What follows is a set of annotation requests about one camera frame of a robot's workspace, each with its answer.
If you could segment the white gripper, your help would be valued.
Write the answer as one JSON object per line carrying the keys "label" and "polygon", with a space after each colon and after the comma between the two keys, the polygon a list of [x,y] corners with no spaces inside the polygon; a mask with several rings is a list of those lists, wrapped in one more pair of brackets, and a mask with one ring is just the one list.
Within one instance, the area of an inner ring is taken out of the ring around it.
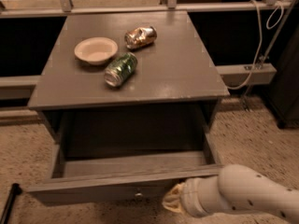
{"label": "white gripper", "polygon": [[229,210],[229,203],[220,194],[218,178],[189,178],[176,184],[163,197],[163,207],[173,213],[206,217]]}

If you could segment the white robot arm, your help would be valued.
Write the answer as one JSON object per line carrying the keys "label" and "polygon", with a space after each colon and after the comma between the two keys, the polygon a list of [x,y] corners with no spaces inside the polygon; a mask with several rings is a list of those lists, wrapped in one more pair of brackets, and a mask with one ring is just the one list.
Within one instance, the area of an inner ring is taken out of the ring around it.
{"label": "white robot arm", "polygon": [[299,191],[284,187],[249,167],[230,164],[212,177],[193,177],[175,185],[162,201],[165,209],[191,217],[223,213],[267,213],[299,224]]}

